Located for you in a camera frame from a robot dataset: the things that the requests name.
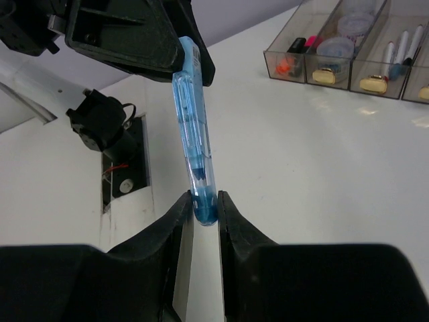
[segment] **white tabletop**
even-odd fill
[[[291,14],[209,48],[217,189],[281,244],[397,246],[429,290],[429,109],[269,79],[262,52]],[[108,92],[141,100],[159,217],[189,187],[171,85],[133,76]],[[223,321],[216,225],[195,226],[186,320]]]

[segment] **storage organizer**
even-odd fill
[[[284,81],[429,103],[428,22],[428,0],[304,0],[264,52],[268,73]],[[397,50],[407,30],[410,47],[419,25],[424,32],[413,67],[384,63],[389,42]],[[297,38],[311,36],[301,52],[291,48]]]
[[[429,36],[426,39],[413,67],[402,99],[429,104]]]

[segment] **robotic arm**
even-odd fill
[[[59,35],[80,54],[160,82],[182,69],[178,38],[188,36],[200,48],[204,86],[215,75],[190,0],[0,0],[0,37],[10,50],[55,54]]]
[[[200,49],[203,85],[215,75],[190,0],[0,0],[0,83],[71,123],[88,148],[113,164],[141,155],[124,128],[124,105],[30,59],[45,50],[57,53],[59,36],[82,55],[159,82],[171,82],[182,70],[179,37],[188,36]]]

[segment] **black marker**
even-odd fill
[[[296,38],[287,52],[290,52],[291,54],[301,53],[306,41],[306,38]]]
[[[411,66],[413,64],[414,56],[416,55],[416,52],[418,50],[418,45],[420,44],[420,40],[423,36],[423,26],[419,25],[416,28],[416,31],[413,35],[413,40],[411,41],[410,49],[408,50],[407,56],[405,57],[403,65]]]

